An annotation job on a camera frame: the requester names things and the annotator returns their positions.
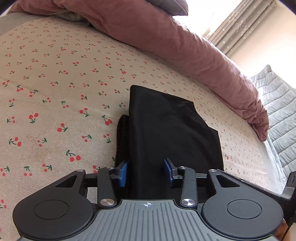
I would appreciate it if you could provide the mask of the black pants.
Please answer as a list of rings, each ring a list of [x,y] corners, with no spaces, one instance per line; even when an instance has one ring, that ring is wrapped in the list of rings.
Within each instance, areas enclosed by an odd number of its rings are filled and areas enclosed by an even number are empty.
[[[164,160],[197,173],[223,170],[217,130],[196,112],[193,102],[156,90],[133,85],[128,115],[117,125],[115,164],[127,164],[124,187],[116,187],[119,199],[173,199],[180,188],[171,188]]]

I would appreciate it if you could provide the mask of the cherry print bed sheet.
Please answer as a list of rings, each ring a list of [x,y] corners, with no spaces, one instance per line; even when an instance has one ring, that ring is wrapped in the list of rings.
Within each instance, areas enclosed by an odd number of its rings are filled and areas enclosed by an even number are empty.
[[[84,25],[33,16],[1,36],[1,240],[17,240],[13,208],[76,170],[115,161],[130,86],[194,102],[219,133],[225,170],[273,187],[251,126],[204,85]]]

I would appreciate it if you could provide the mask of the grey quilted headboard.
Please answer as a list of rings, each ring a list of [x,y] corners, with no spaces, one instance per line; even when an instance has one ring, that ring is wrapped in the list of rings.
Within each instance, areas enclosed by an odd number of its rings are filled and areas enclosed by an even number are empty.
[[[269,118],[268,136],[284,173],[295,171],[295,89],[283,81],[270,65],[251,77]]]

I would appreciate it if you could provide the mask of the pink duvet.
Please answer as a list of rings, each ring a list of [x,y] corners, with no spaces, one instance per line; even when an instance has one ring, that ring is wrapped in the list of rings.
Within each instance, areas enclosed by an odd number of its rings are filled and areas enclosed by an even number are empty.
[[[17,1],[11,13],[52,15],[71,11],[96,29],[149,52],[212,90],[246,120],[260,141],[269,119],[253,83],[234,62],[203,37],[190,32],[148,1]]]

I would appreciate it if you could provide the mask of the grey patterned curtain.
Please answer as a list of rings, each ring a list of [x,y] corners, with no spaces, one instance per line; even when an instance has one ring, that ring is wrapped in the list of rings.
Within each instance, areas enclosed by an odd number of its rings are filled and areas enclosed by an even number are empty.
[[[295,1],[241,1],[216,29],[208,28],[203,37],[230,57],[277,6],[295,15]]]

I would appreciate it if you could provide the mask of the pink and grey pillow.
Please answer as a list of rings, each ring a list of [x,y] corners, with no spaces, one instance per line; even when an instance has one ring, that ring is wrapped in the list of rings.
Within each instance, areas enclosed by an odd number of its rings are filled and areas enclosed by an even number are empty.
[[[189,13],[186,0],[147,0],[171,16],[187,16]]]

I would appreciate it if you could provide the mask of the grey bed cover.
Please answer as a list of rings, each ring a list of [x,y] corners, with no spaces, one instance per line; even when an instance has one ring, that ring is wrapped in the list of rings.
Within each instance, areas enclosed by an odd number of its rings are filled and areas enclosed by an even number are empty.
[[[30,15],[26,13],[12,13],[1,16],[0,19],[0,35],[2,36],[11,29],[30,20]]]

